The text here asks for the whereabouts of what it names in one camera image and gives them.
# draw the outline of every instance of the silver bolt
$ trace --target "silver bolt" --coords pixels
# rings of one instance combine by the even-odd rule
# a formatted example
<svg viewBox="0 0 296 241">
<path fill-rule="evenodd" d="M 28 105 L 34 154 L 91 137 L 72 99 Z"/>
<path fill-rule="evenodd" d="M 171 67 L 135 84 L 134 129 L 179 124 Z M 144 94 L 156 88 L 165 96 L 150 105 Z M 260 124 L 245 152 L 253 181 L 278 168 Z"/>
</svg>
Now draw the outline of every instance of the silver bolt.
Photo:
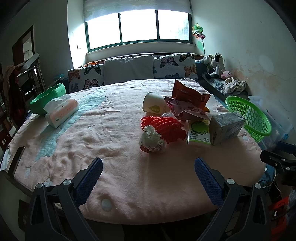
<svg viewBox="0 0 296 241">
<path fill-rule="evenodd" d="M 233 185 L 235 183 L 235 181 L 231 178 L 227 179 L 227 183 L 230 185 Z"/>
<path fill-rule="evenodd" d="M 257 188 L 257 189 L 260 189 L 261 188 L 261 185 L 259 184 L 259 183 L 255 183 L 255 188 Z"/>
<path fill-rule="evenodd" d="M 37 185 L 36 185 L 36 188 L 42 188 L 42 186 L 43 186 L 43 184 L 42 183 L 38 183 Z"/>
<path fill-rule="evenodd" d="M 63 184 L 64 185 L 69 185 L 71 183 L 71 180 L 70 179 L 66 179 L 65 181 L 63 181 Z"/>
</svg>

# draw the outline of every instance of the window pane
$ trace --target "window pane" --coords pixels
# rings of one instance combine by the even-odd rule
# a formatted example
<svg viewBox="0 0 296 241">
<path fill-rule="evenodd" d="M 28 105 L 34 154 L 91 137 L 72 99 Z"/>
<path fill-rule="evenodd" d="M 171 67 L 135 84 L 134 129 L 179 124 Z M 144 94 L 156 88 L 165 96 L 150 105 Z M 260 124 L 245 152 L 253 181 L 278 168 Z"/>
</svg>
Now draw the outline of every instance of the window pane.
<svg viewBox="0 0 296 241">
<path fill-rule="evenodd" d="M 87 21 L 89 45 L 91 49 L 120 43 L 118 13 L 113 13 Z"/>
<path fill-rule="evenodd" d="M 157 39 L 155 10 L 133 10 L 120 15 L 122 41 Z"/>
<path fill-rule="evenodd" d="M 161 39 L 189 40 L 188 13 L 158 10 L 158 23 Z"/>
</svg>

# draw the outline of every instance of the white paper cup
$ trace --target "white paper cup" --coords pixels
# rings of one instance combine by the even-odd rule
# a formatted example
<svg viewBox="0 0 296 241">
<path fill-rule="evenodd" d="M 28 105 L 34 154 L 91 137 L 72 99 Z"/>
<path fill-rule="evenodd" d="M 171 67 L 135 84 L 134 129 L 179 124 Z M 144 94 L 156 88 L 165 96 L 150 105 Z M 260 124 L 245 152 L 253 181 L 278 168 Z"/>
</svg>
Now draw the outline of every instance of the white paper cup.
<svg viewBox="0 0 296 241">
<path fill-rule="evenodd" d="M 143 111 L 162 115 L 163 113 L 170 112 L 170 108 L 163 96 L 149 92 L 143 100 Z"/>
</svg>

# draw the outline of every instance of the roller blind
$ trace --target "roller blind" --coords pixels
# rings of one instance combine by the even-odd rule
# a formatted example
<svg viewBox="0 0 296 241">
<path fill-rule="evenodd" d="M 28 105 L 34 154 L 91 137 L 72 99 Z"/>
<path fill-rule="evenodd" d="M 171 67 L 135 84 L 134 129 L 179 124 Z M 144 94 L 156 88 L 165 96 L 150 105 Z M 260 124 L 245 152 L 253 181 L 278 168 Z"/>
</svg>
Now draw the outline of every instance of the roller blind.
<svg viewBox="0 0 296 241">
<path fill-rule="evenodd" d="M 190 0 L 84 0 L 84 21 L 116 12 L 162 9 L 191 13 Z"/>
</svg>

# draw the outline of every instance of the pillow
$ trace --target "pillow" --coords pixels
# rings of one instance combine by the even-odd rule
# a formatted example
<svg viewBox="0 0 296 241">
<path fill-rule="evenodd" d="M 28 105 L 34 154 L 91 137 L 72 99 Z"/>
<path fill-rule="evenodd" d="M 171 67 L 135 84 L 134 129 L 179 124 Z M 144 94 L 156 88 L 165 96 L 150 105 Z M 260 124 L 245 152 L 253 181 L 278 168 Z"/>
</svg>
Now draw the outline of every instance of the pillow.
<svg viewBox="0 0 296 241">
<path fill-rule="evenodd" d="M 97 64 L 81 69 L 71 69 L 69 75 L 69 93 L 98 87 L 104 84 L 104 65 Z"/>
<path fill-rule="evenodd" d="M 184 79 L 198 81 L 194 53 L 171 54 L 154 58 L 155 79 Z"/>
<path fill-rule="evenodd" d="M 154 79 L 153 55 L 112 58 L 105 61 L 105 85 L 129 80 Z"/>
</svg>

